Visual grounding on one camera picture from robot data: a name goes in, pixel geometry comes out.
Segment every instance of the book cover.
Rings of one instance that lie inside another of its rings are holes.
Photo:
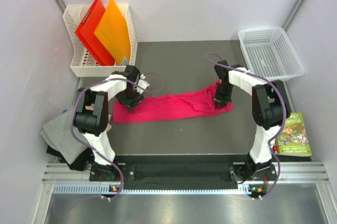
[[[303,115],[291,113],[285,127],[276,141],[277,153],[290,156],[311,156],[311,149],[306,136]]]

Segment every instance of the red plastic folder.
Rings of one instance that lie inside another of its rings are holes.
[[[75,34],[99,65],[114,65],[115,59],[94,35],[97,25],[105,12],[101,0],[95,0],[84,15]]]

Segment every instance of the white mesh basket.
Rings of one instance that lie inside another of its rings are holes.
[[[283,81],[304,74],[304,67],[284,29],[243,29],[239,31],[239,39],[244,59],[253,73]]]
[[[105,77],[116,70],[124,71],[125,66],[100,66],[75,35],[75,31],[80,24],[80,21],[89,8],[90,6],[67,6],[63,14],[65,26],[67,27],[70,39],[74,45],[74,57],[70,68],[77,77]],[[118,5],[118,8],[122,12],[127,23],[128,35],[131,43],[130,65],[135,65],[137,37],[132,22],[130,8],[127,4]]]

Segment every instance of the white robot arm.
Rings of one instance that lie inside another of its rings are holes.
[[[228,66],[227,62],[221,61],[218,64]],[[271,166],[272,154],[269,140],[279,131],[283,110],[279,97],[272,87],[265,81],[246,74],[248,71],[241,65],[233,65],[232,68],[241,70],[227,70],[224,67],[215,65],[214,69],[221,80],[217,85],[214,103],[216,108],[221,108],[231,101],[232,88],[237,86],[252,96],[252,115],[257,124],[255,140],[252,149],[248,153],[245,162],[244,177],[260,177],[269,170]],[[273,82],[281,93],[286,106],[286,117],[290,116],[290,105],[286,96],[283,82],[276,80]]]
[[[95,149],[95,162],[99,165],[111,165],[97,154],[99,152],[111,162],[115,159],[115,152],[111,148],[106,132],[108,124],[108,101],[116,97],[122,104],[132,110],[143,99],[143,90],[134,87],[126,80],[137,83],[143,89],[149,86],[145,81],[145,76],[140,75],[139,70],[134,66],[127,66],[124,72],[114,72],[106,80],[106,83],[99,84],[88,90],[82,97],[76,108],[74,126],[88,140],[88,143]]]
[[[238,67],[238,69],[244,72],[247,71],[247,69],[244,67]],[[252,90],[254,86],[266,84],[266,82],[262,80],[249,76],[245,73],[236,72],[234,70],[229,71],[229,83],[241,88],[250,96],[252,96]],[[279,131],[279,129],[279,125],[273,126],[268,130],[262,126],[257,125],[254,145],[249,152],[254,163],[265,163],[272,159],[268,141]]]

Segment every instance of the pink cloth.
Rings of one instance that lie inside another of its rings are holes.
[[[218,82],[193,93],[146,97],[132,112],[117,101],[113,108],[113,122],[144,123],[156,120],[178,120],[214,116],[230,111],[234,108],[231,103],[222,109],[215,109],[213,99]]]

